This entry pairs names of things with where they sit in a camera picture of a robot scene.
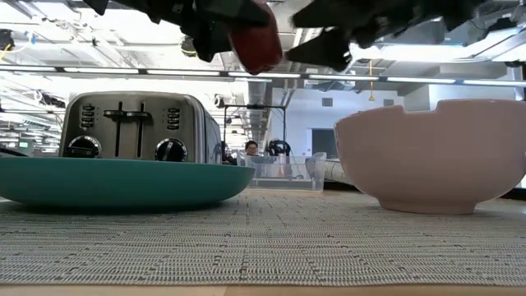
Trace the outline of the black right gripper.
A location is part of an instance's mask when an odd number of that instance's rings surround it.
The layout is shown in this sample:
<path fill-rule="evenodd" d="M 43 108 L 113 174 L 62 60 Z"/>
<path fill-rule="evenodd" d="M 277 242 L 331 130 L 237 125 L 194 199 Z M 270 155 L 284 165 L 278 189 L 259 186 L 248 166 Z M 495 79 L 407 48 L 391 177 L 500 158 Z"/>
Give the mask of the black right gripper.
<path fill-rule="evenodd" d="M 292 23 L 299 28 L 360 25 L 352 29 L 350 38 L 361 49 L 367 49 L 381 37 L 400 35 L 409 28 L 415 17 L 413 8 L 416 2 L 413 0 L 384 3 L 386 6 L 376 10 L 371 16 L 370 1 L 314 0 L 293 14 Z M 353 60 L 349 51 L 350 38 L 346 30 L 323 30 L 314 39 L 290 49 L 285 57 L 291 62 L 329 67 L 336 72 L 343 72 Z"/>

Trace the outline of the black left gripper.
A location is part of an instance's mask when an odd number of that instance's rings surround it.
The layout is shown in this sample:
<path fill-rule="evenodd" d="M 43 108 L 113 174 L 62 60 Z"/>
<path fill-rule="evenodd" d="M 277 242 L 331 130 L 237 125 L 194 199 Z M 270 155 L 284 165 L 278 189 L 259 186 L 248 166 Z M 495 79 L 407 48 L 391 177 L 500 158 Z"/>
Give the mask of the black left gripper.
<path fill-rule="evenodd" d="M 264 4 L 253 0 L 147 0 L 147 14 L 153 22 L 178 25 L 193 38 L 197 57 L 205 62 L 232 50 L 230 26 L 263 27 L 270 20 Z"/>

